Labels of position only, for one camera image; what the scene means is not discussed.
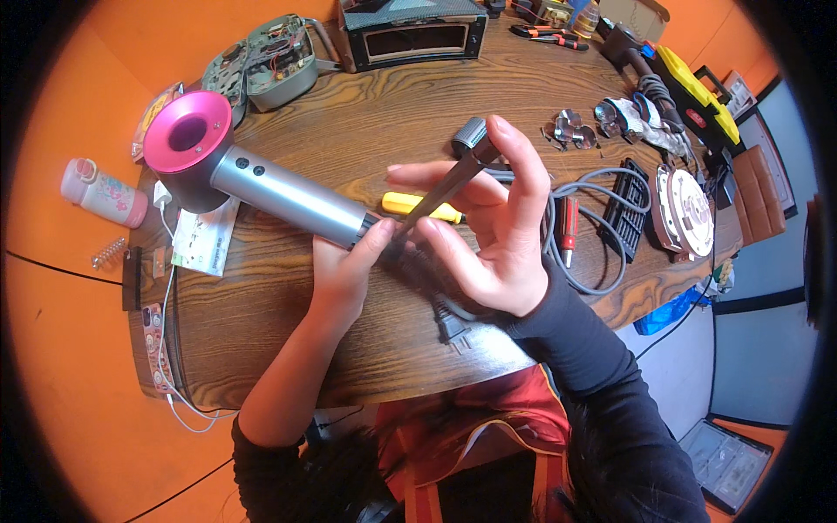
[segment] pink water bottle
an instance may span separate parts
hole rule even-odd
[[[73,158],[64,170],[61,196],[111,222],[137,228],[148,209],[148,196],[99,170],[89,158]]]

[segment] fingernail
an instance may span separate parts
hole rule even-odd
[[[494,122],[497,124],[497,130],[504,135],[510,135],[512,128],[511,124],[502,116],[494,115]]]
[[[395,232],[395,220],[393,220],[391,218],[384,218],[382,220],[380,228],[387,235],[390,235],[390,234],[394,233]]]
[[[436,220],[432,219],[431,217],[423,216],[423,217],[419,218],[418,220],[420,222],[425,222],[430,227],[432,227],[435,231],[437,231],[437,232],[439,231],[439,223]]]

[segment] screwdriver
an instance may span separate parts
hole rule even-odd
[[[381,199],[381,207],[388,213],[410,214],[410,211],[421,201],[422,197],[413,194],[386,192]],[[449,203],[439,205],[435,211],[430,213],[430,217],[451,223],[462,223],[465,220],[465,215],[451,207]]]
[[[537,38],[529,38],[533,42],[546,42],[547,44],[560,45],[568,49],[575,49],[577,51],[586,51],[590,49],[587,44],[580,44],[576,41],[569,41],[566,37],[553,34],[552,36],[541,36]]]
[[[572,196],[561,198],[561,260],[567,269],[573,259],[575,237],[578,234],[578,200]]]

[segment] power plug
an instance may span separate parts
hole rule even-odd
[[[168,205],[172,202],[172,194],[166,189],[166,186],[161,181],[157,180],[154,184],[154,207],[160,208],[163,205]]]

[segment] brown leather chair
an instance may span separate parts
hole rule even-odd
[[[733,158],[732,172],[738,185],[734,201],[744,245],[783,233],[784,211],[762,147],[747,149]]]

